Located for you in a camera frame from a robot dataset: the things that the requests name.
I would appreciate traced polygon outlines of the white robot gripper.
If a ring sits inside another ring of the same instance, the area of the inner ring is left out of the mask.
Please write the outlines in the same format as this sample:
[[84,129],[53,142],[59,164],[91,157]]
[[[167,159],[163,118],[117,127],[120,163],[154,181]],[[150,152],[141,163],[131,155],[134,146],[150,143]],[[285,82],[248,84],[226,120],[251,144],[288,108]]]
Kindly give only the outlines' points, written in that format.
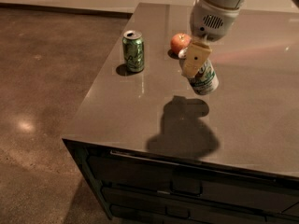
[[[207,0],[195,0],[190,16],[190,28],[193,36],[205,37],[215,42],[229,32],[239,9],[226,9],[214,6]],[[182,75],[193,78],[212,52],[208,44],[191,42],[186,51]]]

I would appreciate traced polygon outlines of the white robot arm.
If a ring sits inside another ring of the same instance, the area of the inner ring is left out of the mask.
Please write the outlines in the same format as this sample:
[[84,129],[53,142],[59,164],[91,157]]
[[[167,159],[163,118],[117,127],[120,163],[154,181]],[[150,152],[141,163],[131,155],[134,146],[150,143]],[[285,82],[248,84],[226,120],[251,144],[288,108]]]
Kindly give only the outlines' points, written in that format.
[[182,75],[194,78],[212,52],[210,42],[227,35],[245,0],[195,0],[190,16],[192,40],[185,53]]

